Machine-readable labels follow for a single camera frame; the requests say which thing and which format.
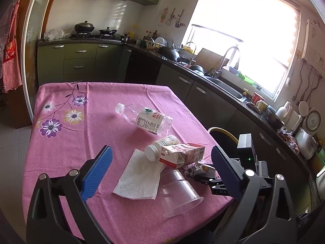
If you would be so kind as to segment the small wrapper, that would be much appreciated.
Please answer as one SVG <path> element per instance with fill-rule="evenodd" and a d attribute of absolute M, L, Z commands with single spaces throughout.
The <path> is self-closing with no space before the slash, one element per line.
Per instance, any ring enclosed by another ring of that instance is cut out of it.
<path fill-rule="evenodd" d="M 194 169 L 194 175 L 206 179 L 214 179 L 216 177 L 216 170 L 213 166 L 209 164 L 196 164 Z"/>

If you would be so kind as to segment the white paper napkin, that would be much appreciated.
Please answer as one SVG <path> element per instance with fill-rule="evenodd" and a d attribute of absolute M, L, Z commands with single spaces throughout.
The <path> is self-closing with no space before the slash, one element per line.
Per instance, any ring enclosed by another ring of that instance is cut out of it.
<path fill-rule="evenodd" d="M 164 168 L 159 160 L 151 162 L 143 151 L 135 149 L 113 193 L 132 200 L 154 200 Z"/>

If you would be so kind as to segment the red white milk carton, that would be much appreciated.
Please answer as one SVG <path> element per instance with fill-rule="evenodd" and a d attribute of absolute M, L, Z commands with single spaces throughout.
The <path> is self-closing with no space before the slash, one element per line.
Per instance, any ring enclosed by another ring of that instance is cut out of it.
<path fill-rule="evenodd" d="M 201 161 L 205 148 L 203 145 L 194 143 L 162 146 L 159 161 L 171 168 L 179 169 Z"/>

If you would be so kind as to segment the clear plastic cup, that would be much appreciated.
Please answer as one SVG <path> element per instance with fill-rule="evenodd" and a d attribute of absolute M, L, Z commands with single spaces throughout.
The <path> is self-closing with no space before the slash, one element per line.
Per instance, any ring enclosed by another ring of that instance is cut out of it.
<path fill-rule="evenodd" d="M 158 198 L 164 217 L 181 215 L 202 203 L 201 197 L 179 170 L 165 169 L 160 176 Z"/>

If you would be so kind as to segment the white pill bottle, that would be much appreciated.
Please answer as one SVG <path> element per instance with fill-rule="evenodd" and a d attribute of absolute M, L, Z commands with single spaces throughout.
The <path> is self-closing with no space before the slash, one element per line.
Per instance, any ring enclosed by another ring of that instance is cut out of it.
<path fill-rule="evenodd" d="M 157 141 L 152 142 L 150 145 L 146 146 L 144 149 L 144 153 L 146 158 L 155 162 L 158 160 L 161 154 L 162 147 L 169 145 L 179 144 L 179 139 L 174 135 L 168 135 L 164 138 L 158 139 Z"/>

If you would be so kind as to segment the clear plastic water bottle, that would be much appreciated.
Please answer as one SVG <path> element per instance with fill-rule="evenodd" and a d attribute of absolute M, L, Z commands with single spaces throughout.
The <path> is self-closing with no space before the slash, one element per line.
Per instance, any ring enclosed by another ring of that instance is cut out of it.
<path fill-rule="evenodd" d="M 115 112 L 128 123 L 158 136 L 168 135 L 173 124 L 172 117 L 143 105 L 118 103 Z"/>

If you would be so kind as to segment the green kitchen cabinets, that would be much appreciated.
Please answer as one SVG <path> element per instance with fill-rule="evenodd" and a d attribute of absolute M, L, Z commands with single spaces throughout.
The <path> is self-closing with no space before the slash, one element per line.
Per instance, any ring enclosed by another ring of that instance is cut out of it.
<path fill-rule="evenodd" d="M 82 81 L 168 86 L 205 128 L 220 127 L 234 136 L 251 133 L 269 172 L 286 177 L 297 211 L 320 202 L 306 160 L 285 144 L 265 116 L 248 108 L 239 91 L 221 80 L 200 77 L 133 45 L 81 40 L 38 43 L 37 76 L 41 85 Z"/>

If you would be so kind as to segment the pink floral tablecloth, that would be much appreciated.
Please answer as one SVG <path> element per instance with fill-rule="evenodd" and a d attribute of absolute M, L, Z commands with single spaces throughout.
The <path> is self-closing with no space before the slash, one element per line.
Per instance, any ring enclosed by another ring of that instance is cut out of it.
<path fill-rule="evenodd" d="M 64 176 L 80 168 L 108 145 L 113 161 L 87 202 L 94 217 L 114 243 L 177 242 L 216 218 L 231 198 L 214 196 L 192 181 L 202 203 L 166 218 L 159 199 L 130 200 L 113 193 L 134 150 L 143 150 L 156 136 L 128 123 L 115 112 L 118 103 L 139 104 L 173 119 L 170 133 L 182 143 L 202 144 L 210 162 L 215 140 L 184 103 L 165 86 L 121 83 L 51 83 L 39 88 L 33 129 L 26 154 L 22 206 L 28 213 L 38 177 Z"/>

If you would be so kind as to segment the chrome sink faucet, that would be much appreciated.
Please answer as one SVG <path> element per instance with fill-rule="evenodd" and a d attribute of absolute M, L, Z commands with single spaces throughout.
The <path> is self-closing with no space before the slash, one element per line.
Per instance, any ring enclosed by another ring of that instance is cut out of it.
<path fill-rule="evenodd" d="M 223 57 L 222 57 L 219 65 L 218 65 L 217 69 L 215 70 L 215 73 L 214 73 L 213 78 L 218 79 L 221 76 L 221 73 L 222 73 L 222 70 L 221 69 L 222 69 L 222 67 L 223 67 L 223 65 L 225 63 L 226 56 L 227 56 L 228 52 L 231 51 L 231 50 L 234 51 L 233 52 L 234 54 L 233 54 L 232 57 L 229 58 L 229 62 L 231 62 L 232 59 L 234 58 L 234 55 L 235 55 L 236 51 L 237 52 L 240 52 L 239 51 L 239 48 L 237 46 L 232 46 L 232 47 L 228 48 L 227 51 L 224 53 L 224 55 L 223 55 Z"/>

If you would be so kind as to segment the wooden cutting board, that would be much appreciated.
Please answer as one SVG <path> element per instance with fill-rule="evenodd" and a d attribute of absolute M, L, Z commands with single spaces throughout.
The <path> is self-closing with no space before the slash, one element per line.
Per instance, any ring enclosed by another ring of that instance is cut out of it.
<path fill-rule="evenodd" d="M 202 48 L 196 56 L 196 64 L 201 66 L 205 72 L 211 72 L 219 67 L 222 56 L 208 49 Z"/>

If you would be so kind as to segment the large black wok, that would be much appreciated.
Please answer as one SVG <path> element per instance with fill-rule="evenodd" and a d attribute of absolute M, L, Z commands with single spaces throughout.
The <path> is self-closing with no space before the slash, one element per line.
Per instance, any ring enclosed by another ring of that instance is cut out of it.
<path fill-rule="evenodd" d="M 157 52 L 158 54 L 162 55 L 163 57 L 173 62 L 179 62 L 180 60 L 179 52 L 171 47 L 162 46 L 158 48 Z"/>

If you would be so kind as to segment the red checkered apron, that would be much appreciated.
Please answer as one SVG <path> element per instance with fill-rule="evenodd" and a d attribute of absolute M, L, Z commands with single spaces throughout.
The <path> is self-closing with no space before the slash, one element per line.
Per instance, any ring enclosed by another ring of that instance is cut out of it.
<path fill-rule="evenodd" d="M 22 85 L 16 28 L 20 0 L 9 3 L 3 17 L 1 17 L 1 93 L 16 90 Z"/>

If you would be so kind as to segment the small black pan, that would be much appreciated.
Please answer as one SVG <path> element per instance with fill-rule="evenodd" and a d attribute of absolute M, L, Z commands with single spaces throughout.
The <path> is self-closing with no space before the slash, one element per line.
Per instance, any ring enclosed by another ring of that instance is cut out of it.
<path fill-rule="evenodd" d="M 99 29 L 100 35 L 102 36 L 114 36 L 117 33 L 116 29 L 110 29 L 108 26 L 106 29 Z"/>

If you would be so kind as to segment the white plastic bag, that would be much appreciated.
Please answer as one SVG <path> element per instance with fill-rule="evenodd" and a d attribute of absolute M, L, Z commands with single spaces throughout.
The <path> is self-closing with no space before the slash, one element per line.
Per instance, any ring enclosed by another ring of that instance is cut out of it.
<path fill-rule="evenodd" d="M 43 39 L 46 41 L 54 41 L 59 39 L 69 38 L 72 35 L 72 30 L 51 29 L 46 32 Z"/>

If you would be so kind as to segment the black wok with lid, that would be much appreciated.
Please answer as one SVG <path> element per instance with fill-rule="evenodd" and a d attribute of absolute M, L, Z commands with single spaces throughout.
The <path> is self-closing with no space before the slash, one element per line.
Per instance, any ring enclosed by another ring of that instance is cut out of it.
<path fill-rule="evenodd" d="M 81 23 L 78 23 L 74 26 L 74 29 L 77 33 L 91 33 L 95 27 L 93 24 L 89 23 L 87 20 Z"/>

